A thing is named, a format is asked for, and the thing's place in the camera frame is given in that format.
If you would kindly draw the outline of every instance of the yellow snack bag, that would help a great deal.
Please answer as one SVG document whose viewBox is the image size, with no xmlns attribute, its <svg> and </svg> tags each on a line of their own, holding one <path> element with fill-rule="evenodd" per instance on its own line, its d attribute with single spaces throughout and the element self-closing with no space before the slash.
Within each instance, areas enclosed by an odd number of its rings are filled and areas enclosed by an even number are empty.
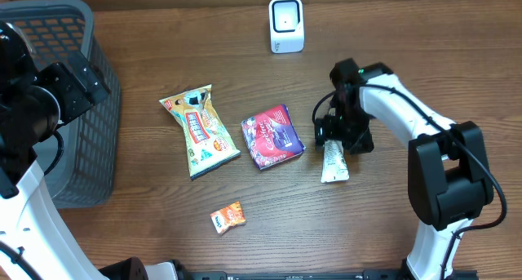
<svg viewBox="0 0 522 280">
<path fill-rule="evenodd" d="M 212 106 L 212 84 L 160 100 L 183 128 L 190 179 L 214 170 L 241 152 Z"/>
</svg>

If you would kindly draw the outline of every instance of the laundry basket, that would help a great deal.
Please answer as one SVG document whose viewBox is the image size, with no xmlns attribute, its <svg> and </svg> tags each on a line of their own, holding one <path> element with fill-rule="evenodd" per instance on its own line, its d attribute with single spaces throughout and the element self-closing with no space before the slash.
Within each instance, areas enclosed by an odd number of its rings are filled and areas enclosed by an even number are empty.
<svg viewBox="0 0 522 280">
<path fill-rule="evenodd" d="M 64 155 L 45 179 L 57 208 L 92 207 L 113 191 L 121 89 L 116 74 L 94 38 L 91 9 L 80 0 L 28 0 L 0 4 L 0 20 L 18 26 L 34 45 L 35 65 L 67 63 L 69 52 L 81 51 L 105 76 L 111 94 L 58 132 Z M 51 137 L 34 146 L 43 170 L 56 155 Z"/>
</svg>

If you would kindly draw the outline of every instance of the white robotic arm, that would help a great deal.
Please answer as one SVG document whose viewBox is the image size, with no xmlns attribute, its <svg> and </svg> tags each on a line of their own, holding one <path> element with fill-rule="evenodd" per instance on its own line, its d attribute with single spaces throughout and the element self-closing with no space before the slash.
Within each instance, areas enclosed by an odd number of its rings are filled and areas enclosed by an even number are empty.
<svg viewBox="0 0 522 280">
<path fill-rule="evenodd" d="M 22 247 L 20 257 L 41 279 L 109 280 L 87 259 L 60 217 L 37 162 L 17 187 L 17 196 L 0 198 L 0 241 L 18 253 Z M 0 266 L 11 279 L 31 279 L 3 252 Z M 149 280 L 177 280 L 171 262 L 145 266 L 145 271 Z"/>
<path fill-rule="evenodd" d="M 451 119 L 440 116 L 412 95 L 402 85 L 395 74 L 383 74 L 371 78 L 368 83 L 394 88 L 407 95 L 422 111 L 430 116 L 433 121 L 446 130 L 449 130 L 450 125 L 455 123 Z M 416 139 L 421 134 L 432 136 L 439 133 L 438 130 L 429 125 L 425 118 L 397 94 L 371 87 L 361 87 L 359 89 L 361 108 L 366 113 L 383 122 L 406 148 L 408 148 L 410 140 Z M 463 219 L 448 225 L 446 229 L 441 231 L 437 231 L 433 226 L 424 224 L 422 221 L 419 222 L 414 249 L 409 253 L 406 261 L 415 279 L 440 279 L 440 266 L 442 265 L 453 232 L 462 227 L 469 226 L 472 221 L 473 220 Z M 459 243 L 460 239 L 453 245 L 451 256 L 446 265 L 445 278 L 453 272 L 451 263 Z"/>
</svg>

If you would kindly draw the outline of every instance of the small white speaker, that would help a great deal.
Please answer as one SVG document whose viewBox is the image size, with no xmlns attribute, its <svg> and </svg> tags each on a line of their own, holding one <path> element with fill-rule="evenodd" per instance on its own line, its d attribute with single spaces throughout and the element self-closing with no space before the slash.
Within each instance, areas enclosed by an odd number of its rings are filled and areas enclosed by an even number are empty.
<svg viewBox="0 0 522 280">
<path fill-rule="evenodd" d="M 288 53 L 304 48 L 304 16 L 301 0 L 272 0 L 268 5 L 272 52 Z"/>
</svg>

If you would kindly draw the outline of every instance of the candy wrapper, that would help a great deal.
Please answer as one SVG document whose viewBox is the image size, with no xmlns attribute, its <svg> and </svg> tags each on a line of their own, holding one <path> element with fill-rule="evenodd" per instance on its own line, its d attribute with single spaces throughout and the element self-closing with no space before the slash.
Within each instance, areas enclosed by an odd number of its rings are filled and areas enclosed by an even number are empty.
<svg viewBox="0 0 522 280">
<path fill-rule="evenodd" d="M 246 224 L 243 209 L 239 202 L 234 202 L 228 207 L 215 211 L 210 215 L 212 223 L 219 234 L 227 232 L 230 227 Z"/>
<path fill-rule="evenodd" d="M 299 156 L 306 149 L 284 104 L 246 119 L 241 127 L 246 146 L 259 170 Z"/>
<path fill-rule="evenodd" d="M 211 91 L 207 85 L 160 100 L 183 128 L 191 179 L 240 154 L 212 107 Z"/>
<path fill-rule="evenodd" d="M 330 109 L 329 114 L 335 116 L 335 109 Z M 339 140 L 325 141 L 325 157 L 321 182 L 346 181 L 348 178 L 350 178 L 350 175 L 344 160 L 343 142 Z"/>
</svg>

